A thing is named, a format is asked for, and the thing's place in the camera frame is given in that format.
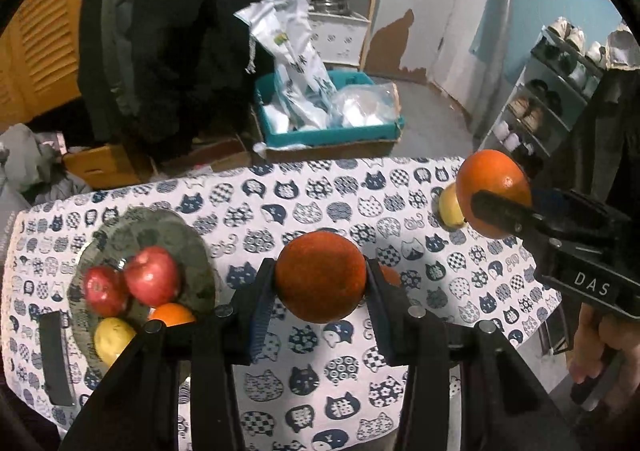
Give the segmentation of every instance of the white box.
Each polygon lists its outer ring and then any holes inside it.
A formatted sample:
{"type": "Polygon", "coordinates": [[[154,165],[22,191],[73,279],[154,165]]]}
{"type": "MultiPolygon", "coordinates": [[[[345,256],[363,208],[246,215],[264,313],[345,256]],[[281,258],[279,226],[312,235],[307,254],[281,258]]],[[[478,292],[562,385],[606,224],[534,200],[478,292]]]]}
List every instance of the white box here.
{"type": "Polygon", "coordinates": [[[310,12],[311,41],[325,63],[358,66],[369,21],[357,12],[335,16],[310,12]]]}

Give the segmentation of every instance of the brown peeled patch on door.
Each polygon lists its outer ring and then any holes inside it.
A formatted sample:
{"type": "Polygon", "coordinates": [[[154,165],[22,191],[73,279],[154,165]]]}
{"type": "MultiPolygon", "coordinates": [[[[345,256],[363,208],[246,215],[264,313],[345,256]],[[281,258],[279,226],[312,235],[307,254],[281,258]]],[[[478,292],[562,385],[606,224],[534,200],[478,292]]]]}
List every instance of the brown peeled patch on door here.
{"type": "Polygon", "coordinates": [[[373,35],[364,68],[367,74],[427,83],[426,68],[400,68],[400,60],[409,41],[409,28],[413,24],[414,12],[409,9],[402,18],[382,27],[373,35]]]}

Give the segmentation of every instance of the orange louvered door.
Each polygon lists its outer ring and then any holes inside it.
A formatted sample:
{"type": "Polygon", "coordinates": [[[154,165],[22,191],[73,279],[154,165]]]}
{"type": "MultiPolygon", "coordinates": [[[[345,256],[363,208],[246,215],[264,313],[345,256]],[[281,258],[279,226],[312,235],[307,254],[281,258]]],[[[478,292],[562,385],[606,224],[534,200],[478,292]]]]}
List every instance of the orange louvered door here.
{"type": "Polygon", "coordinates": [[[80,96],[82,0],[25,0],[0,38],[0,127],[80,96]]]}

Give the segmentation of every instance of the white tablecloth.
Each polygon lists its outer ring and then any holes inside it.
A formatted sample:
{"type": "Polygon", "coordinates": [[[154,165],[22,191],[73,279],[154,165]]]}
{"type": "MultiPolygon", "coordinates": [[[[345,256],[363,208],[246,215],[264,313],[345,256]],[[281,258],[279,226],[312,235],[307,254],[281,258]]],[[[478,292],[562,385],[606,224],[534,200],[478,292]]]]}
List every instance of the white tablecloth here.
{"type": "MultiPolygon", "coordinates": [[[[87,367],[67,328],[79,405],[50,405],[42,389],[38,316],[48,309],[68,314],[79,251],[102,222],[139,205],[178,211],[203,236],[223,303],[254,279],[264,257],[326,228],[395,268],[412,302],[463,325],[493,319],[520,344],[560,295],[534,281],[533,259],[516,238],[487,240],[470,227],[451,233],[438,224],[434,202],[460,164],[459,158],[377,158],[265,165],[36,206],[18,216],[2,287],[7,382],[44,417],[69,427],[101,377],[87,367]]],[[[69,315],[65,321],[68,327],[69,315]]],[[[366,306],[317,325],[276,302],[257,362],[234,371],[246,444],[325,451],[382,436],[398,426],[405,372],[386,366],[378,353],[366,306]]],[[[189,449],[188,382],[179,402],[180,447],[189,449]]]]}

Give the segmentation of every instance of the blue wall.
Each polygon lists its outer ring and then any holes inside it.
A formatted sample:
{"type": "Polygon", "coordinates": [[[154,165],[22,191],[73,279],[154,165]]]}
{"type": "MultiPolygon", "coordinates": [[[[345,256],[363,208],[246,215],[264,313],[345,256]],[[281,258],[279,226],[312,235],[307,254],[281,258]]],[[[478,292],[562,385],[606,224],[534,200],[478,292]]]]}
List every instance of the blue wall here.
{"type": "MultiPolygon", "coordinates": [[[[487,61],[493,43],[491,24],[495,22],[492,9],[496,0],[487,0],[484,16],[476,32],[471,52],[487,61]]],[[[510,38],[504,60],[504,75],[515,82],[533,48],[540,29],[558,16],[582,28],[588,48],[593,41],[605,42],[612,30],[620,24],[620,14],[609,0],[513,0],[510,38]]]]}

